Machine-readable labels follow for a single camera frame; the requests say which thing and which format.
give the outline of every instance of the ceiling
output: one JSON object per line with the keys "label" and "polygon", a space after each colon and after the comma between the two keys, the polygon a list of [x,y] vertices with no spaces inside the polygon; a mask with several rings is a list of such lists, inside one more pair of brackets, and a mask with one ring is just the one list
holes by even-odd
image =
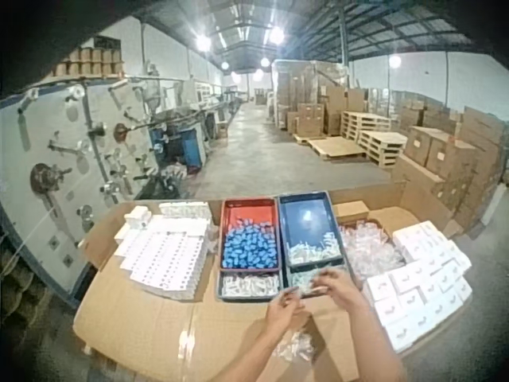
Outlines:
{"label": "ceiling", "polygon": [[[260,67],[263,57],[341,62],[342,7],[350,60],[391,53],[423,51],[479,52],[450,20],[416,2],[341,0],[167,0],[142,18],[185,45],[196,48],[196,36],[212,40],[206,57],[237,72]],[[272,27],[285,32],[277,46]]]}

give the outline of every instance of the white wall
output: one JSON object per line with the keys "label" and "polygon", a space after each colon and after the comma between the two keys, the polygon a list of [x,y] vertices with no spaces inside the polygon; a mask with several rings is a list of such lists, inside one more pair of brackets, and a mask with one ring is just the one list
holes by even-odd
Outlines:
{"label": "white wall", "polygon": [[448,105],[474,107],[509,120],[509,71],[485,54],[449,53]]}
{"label": "white wall", "polygon": [[[100,34],[122,42],[122,59],[127,74],[142,74],[142,25],[137,18],[125,18]],[[193,75],[196,80],[222,85],[223,72],[220,69],[153,26],[145,27],[143,39],[145,58],[156,64],[160,76],[188,80]],[[81,46],[93,46],[93,40]]]}
{"label": "white wall", "polygon": [[509,107],[505,105],[509,99],[509,71],[485,54],[447,55],[449,81],[445,52],[428,52],[400,54],[402,63],[397,69],[389,69],[387,56],[353,61],[350,65],[352,84],[358,80],[362,88],[390,87],[391,90],[417,92],[458,111],[470,106],[509,120]]}
{"label": "white wall", "polygon": [[255,89],[272,89],[272,80],[270,73],[263,73],[263,77],[260,81],[255,81],[253,78],[254,73],[241,74],[241,81],[239,84],[233,82],[231,76],[224,76],[223,86],[236,86],[240,92],[247,92],[247,81],[249,81],[249,96],[255,96]]}
{"label": "white wall", "polygon": [[[128,17],[106,28],[100,35],[117,38],[122,42],[122,60],[124,71],[128,74],[141,74],[143,71],[142,59],[142,24],[136,18]],[[93,47],[93,39],[81,45]]]}

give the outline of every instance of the ceiling light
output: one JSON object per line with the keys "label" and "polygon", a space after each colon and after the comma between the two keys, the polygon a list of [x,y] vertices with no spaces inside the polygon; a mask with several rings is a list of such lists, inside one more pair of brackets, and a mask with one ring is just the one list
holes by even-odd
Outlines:
{"label": "ceiling light", "polygon": [[240,84],[240,75],[235,72],[231,72],[231,79],[235,84]]}
{"label": "ceiling light", "polygon": [[267,57],[263,57],[262,60],[260,61],[260,64],[264,67],[264,68],[268,68],[270,66],[270,61]]}
{"label": "ceiling light", "polygon": [[401,57],[398,55],[393,55],[389,57],[389,66],[393,69],[397,69],[401,66]]}
{"label": "ceiling light", "polygon": [[207,36],[198,36],[196,38],[196,47],[201,52],[208,52],[210,50],[210,47],[212,45],[212,41]]}
{"label": "ceiling light", "polygon": [[253,81],[260,82],[263,78],[263,70],[257,69],[256,72],[254,72],[253,75]]}
{"label": "ceiling light", "polygon": [[278,26],[275,26],[270,31],[270,42],[276,45],[280,45],[283,40],[285,40],[285,33],[283,32],[283,29],[279,28]]}

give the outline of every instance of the spool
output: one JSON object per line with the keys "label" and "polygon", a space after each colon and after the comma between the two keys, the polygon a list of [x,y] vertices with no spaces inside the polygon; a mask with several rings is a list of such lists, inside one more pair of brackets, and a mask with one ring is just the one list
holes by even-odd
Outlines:
{"label": "spool", "polygon": [[92,48],[82,48],[80,51],[81,62],[90,62],[92,59]]}
{"label": "spool", "polygon": [[103,50],[103,64],[111,64],[113,59],[113,52],[110,49]]}
{"label": "spool", "polygon": [[81,64],[81,74],[84,74],[84,75],[92,74],[92,63],[91,62],[83,62]]}
{"label": "spool", "polygon": [[101,75],[103,72],[103,65],[100,62],[94,62],[92,64],[92,74]]}
{"label": "spool", "polygon": [[21,292],[29,289],[33,280],[32,271],[23,263],[17,263],[16,267],[9,273],[9,278],[12,279],[18,286]]}
{"label": "spool", "polygon": [[23,294],[11,284],[2,284],[2,312],[5,317],[10,316],[19,307]]}
{"label": "spool", "polygon": [[2,274],[7,276],[15,267],[19,260],[19,256],[13,255],[13,253],[7,248],[0,253],[0,264],[2,265]]}
{"label": "spool", "polygon": [[69,61],[80,62],[80,51],[78,49],[73,50],[71,54],[69,54]]}
{"label": "spool", "polygon": [[92,62],[101,62],[103,59],[102,49],[93,48],[92,50]]}
{"label": "spool", "polygon": [[80,74],[80,63],[72,62],[71,64],[69,64],[68,74],[71,76],[78,76]]}
{"label": "spool", "polygon": [[69,98],[79,101],[85,97],[85,89],[82,85],[74,85],[69,88]]}
{"label": "spool", "polygon": [[116,49],[111,53],[111,59],[116,64],[118,62],[122,61],[122,54],[120,53],[120,50]]}
{"label": "spool", "polygon": [[67,75],[67,64],[60,62],[55,67],[55,77],[62,77]]}
{"label": "spool", "polygon": [[113,64],[113,73],[114,74],[121,74],[123,73],[124,69],[123,69],[123,64],[122,62],[116,62]]}
{"label": "spool", "polygon": [[16,314],[23,318],[26,325],[30,327],[37,318],[37,307],[27,298],[22,298],[21,303],[16,309]]}
{"label": "spool", "polygon": [[103,76],[109,76],[111,73],[111,64],[103,64]]}
{"label": "spool", "polygon": [[39,98],[39,88],[31,88],[25,93],[25,97],[20,102],[19,108],[17,109],[18,114],[23,113],[26,108]]}

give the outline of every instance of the hand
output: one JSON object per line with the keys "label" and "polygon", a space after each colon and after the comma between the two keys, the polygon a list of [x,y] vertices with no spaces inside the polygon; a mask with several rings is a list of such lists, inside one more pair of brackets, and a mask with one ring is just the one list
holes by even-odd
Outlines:
{"label": "hand", "polygon": [[302,312],[304,305],[301,304],[301,296],[297,288],[282,290],[274,297],[267,307],[265,315],[265,331],[278,338],[285,334],[292,321],[292,317]]}
{"label": "hand", "polygon": [[313,279],[313,287],[326,287],[327,294],[346,311],[366,307],[367,301],[350,275],[338,269],[326,268]]}

